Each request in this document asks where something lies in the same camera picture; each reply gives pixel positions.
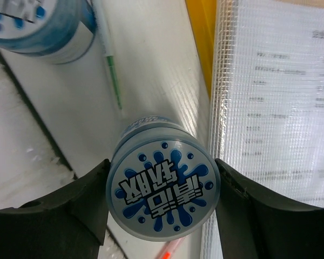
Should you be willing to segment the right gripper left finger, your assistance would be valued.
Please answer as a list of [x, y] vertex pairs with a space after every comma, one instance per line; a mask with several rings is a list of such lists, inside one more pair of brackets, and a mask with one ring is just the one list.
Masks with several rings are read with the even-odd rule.
[[19, 208], [0, 209], [0, 258], [97, 258], [104, 244], [108, 159]]

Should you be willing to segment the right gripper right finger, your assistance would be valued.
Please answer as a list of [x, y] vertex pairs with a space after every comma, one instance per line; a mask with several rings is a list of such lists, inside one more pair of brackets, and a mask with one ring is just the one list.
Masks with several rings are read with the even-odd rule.
[[324, 258], [324, 208], [278, 194], [222, 160], [215, 162], [224, 258]]

